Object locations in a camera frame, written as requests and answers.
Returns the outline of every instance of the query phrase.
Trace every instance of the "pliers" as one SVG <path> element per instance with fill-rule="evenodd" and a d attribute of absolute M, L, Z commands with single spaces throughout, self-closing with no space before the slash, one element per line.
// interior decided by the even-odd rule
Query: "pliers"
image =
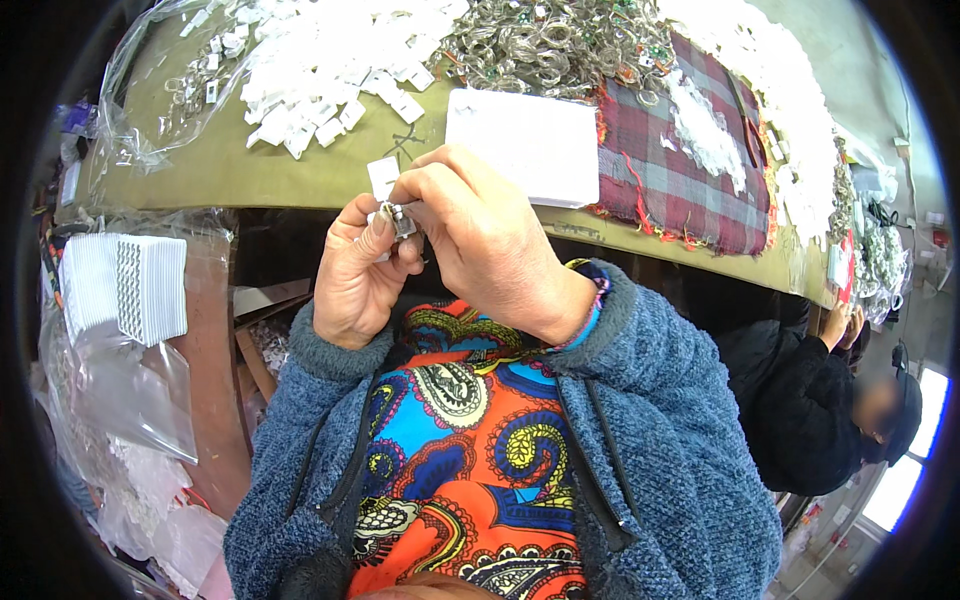
<path fill-rule="evenodd" d="M 736 101 L 736 108 L 740 111 L 740 120 L 743 122 L 743 143 L 747 147 L 747 156 L 750 157 L 750 163 L 754 165 L 754 168 L 759 166 L 754 154 L 754 145 L 751 143 L 753 139 L 756 139 L 756 145 L 760 149 L 760 162 L 763 163 L 763 168 L 766 168 L 767 153 L 763 148 L 763 138 L 760 137 L 760 131 L 756 128 L 756 124 L 747 116 L 743 95 L 740 93 L 740 81 L 730 71 L 727 71 L 727 79 L 730 80 L 730 89 L 733 92 L 733 99 Z"/>

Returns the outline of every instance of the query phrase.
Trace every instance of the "fingernail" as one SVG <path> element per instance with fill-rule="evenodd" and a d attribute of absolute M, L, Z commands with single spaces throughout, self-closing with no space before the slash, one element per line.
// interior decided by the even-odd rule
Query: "fingernail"
<path fill-rule="evenodd" d="M 373 234 L 380 237 L 383 234 L 383 230 L 387 228 L 387 217 L 383 216 L 383 213 L 377 210 L 376 216 L 373 217 L 371 227 L 373 227 Z"/>

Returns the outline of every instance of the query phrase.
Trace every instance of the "wrist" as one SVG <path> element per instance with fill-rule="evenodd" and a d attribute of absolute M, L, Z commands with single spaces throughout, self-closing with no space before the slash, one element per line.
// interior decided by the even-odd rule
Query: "wrist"
<path fill-rule="evenodd" d="M 839 342 L 834 336 L 827 335 L 827 334 L 821 334 L 817 337 L 819 337 L 820 340 L 827 347 L 827 352 L 833 352 L 833 349 L 836 348 L 837 343 Z"/>
<path fill-rule="evenodd" d="M 317 319 L 317 310 L 314 309 L 313 313 L 313 332 L 317 334 L 317 337 L 329 342 L 334 346 L 339 346 L 340 348 L 345 348 L 348 350 L 359 350 L 363 349 L 370 343 L 370 337 L 360 335 L 355 331 L 350 330 L 337 330 L 333 327 L 329 327 L 322 320 Z"/>
<path fill-rule="evenodd" d="M 593 281 L 561 266 L 548 306 L 540 312 L 540 323 L 528 331 L 550 346 L 569 341 L 584 325 L 597 296 Z"/>

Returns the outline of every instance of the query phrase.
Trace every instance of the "window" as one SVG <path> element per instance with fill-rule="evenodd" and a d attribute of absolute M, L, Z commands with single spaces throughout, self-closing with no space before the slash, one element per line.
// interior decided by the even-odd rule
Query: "window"
<path fill-rule="evenodd" d="M 947 399 L 950 380 L 939 372 L 923 368 L 920 372 L 920 390 L 924 397 L 917 437 L 897 464 L 883 473 L 883 478 L 863 509 L 863 516 L 877 526 L 892 532 L 913 495 L 913 490 L 924 472 L 936 437 L 940 416 Z"/>

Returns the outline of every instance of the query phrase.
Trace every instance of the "black jacket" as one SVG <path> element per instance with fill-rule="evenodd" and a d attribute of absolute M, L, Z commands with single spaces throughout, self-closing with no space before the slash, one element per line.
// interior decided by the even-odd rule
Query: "black jacket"
<path fill-rule="evenodd" d="M 718 336 L 720 358 L 740 405 L 740 425 L 764 485 L 775 492 L 821 495 L 861 465 L 853 424 L 857 353 L 830 354 L 820 338 L 777 321 Z"/>

